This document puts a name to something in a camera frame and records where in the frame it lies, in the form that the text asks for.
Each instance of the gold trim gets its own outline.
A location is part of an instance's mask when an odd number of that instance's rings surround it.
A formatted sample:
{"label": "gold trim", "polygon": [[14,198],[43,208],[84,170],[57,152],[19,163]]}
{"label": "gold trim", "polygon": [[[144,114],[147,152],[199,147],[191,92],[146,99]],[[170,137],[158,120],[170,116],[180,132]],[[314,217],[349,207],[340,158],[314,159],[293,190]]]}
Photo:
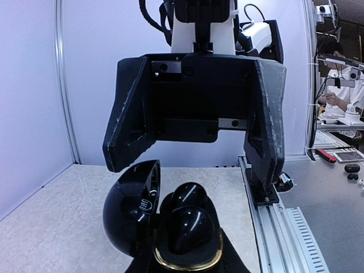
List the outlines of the gold trim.
{"label": "gold trim", "polygon": [[195,264],[190,267],[184,267],[184,266],[180,266],[178,264],[172,264],[163,259],[159,250],[157,249],[157,247],[154,248],[154,257],[159,264],[161,264],[163,267],[166,267],[168,269],[172,269],[175,271],[202,271],[202,270],[206,270],[206,269],[209,269],[209,268],[215,266],[220,261],[220,259],[222,257],[223,248],[224,248],[224,240],[222,238],[222,232],[220,229],[220,248],[217,250],[215,257],[208,263]]}

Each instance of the person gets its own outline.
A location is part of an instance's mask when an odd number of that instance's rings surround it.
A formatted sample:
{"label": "person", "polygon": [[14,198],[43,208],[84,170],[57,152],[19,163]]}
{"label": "person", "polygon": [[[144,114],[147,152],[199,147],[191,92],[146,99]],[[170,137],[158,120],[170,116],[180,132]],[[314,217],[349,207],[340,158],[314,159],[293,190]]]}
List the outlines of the person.
{"label": "person", "polygon": [[[319,56],[337,56],[337,57],[344,57],[344,49],[340,43],[336,41],[334,37],[325,37],[324,41],[321,45],[319,45],[318,49]],[[325,62],[325,65],[329,67],[331,70],[328,74],[328,77],[332,78],[341,78],[345,80],[350,80],[350,71],[351,67],[347,67],[342,64],[336,64],[331,62]],[[361,79],[364,80],[364,75],[361,73]],[[327,86],[326,94],[323,94],[318,99],[319,103],[326,104],[325,108],[325,115],[327,116],[344,116],[348,104],[353,103],[354,99],[357,97],[358,93],[364,89],[364,81],[358,80],[355,81],[355,87],[350,88],[346,86],[342,86],[338,88],[336,86]],[[362,110],[364,109],[364,101],[359,100],[356,104],[356,111],[361,114]],[[342,140],[347,141],[350,139],[357,139],[361,138],[360,132],[357,131],[340,131],[338,132],[343,137],[340,137]]]}

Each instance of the white wall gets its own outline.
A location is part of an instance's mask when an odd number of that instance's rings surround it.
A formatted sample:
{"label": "white wall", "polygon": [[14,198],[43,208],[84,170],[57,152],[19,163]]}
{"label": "white wall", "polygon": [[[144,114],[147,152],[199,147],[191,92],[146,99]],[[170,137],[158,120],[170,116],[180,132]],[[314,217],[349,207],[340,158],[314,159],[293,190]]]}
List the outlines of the white wall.
{"label": "white wall", "polygon": [[[157,21],[160,3],[162,1],[147,1],[148,10]],[[267,19],[279,22],[288,68],[284,105],[286,151],[302,154],[308,101],[307,39],[302,4],[289,0],[254,3],[263,7]],[[144,20],[137,0],[65,0],[64,47],[82,161],[105,164],[101,147],[114,101],[118,60],[169,52],[169,46],[163,34]],[[243,153],[243,140],[244,132],[222,131],[213,144],[158,142],[139,160],[159,158],[164,166],[234,164]]]}
{"label": "white wall", "polygon": [[53,1],[1,2],[0,220],[72,164],[53,37]]}

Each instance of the red tool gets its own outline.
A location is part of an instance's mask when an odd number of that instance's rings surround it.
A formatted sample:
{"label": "red tool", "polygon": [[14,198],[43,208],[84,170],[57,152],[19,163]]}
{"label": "red tool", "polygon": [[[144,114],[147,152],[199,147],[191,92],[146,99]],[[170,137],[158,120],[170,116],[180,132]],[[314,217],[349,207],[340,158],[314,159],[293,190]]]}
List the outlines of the red tool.
{"label": "red tool", "polygon": [[336,163],[336,157],[325,152],[323,149],[315,149],[317,155],[325,159],[327,162]]}

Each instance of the person's hand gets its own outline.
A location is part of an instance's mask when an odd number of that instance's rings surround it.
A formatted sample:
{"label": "person's hand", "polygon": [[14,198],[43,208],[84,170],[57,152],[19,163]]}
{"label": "person's hand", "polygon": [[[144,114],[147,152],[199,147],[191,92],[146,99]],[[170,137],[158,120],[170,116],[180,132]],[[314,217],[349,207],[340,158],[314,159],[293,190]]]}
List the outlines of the person's hand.
{"label": "person's hand", "polygon": [[326,94],[326,103],[331,104],[332,106],[336,106],[340,102],[340,98],[336,96],[335,93]]}

